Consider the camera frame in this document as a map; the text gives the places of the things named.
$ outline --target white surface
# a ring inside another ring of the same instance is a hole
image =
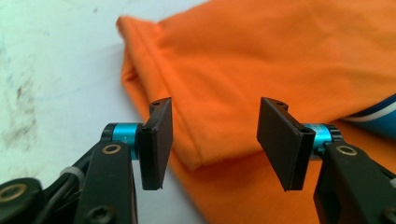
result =
[[[141,122],[120,85],[121,14],[158,21],[203,0],[0,1],[0,183],[47,187],[109,122]],[[170,170],[163,190],[134,178],[140,223],[204,223]]]

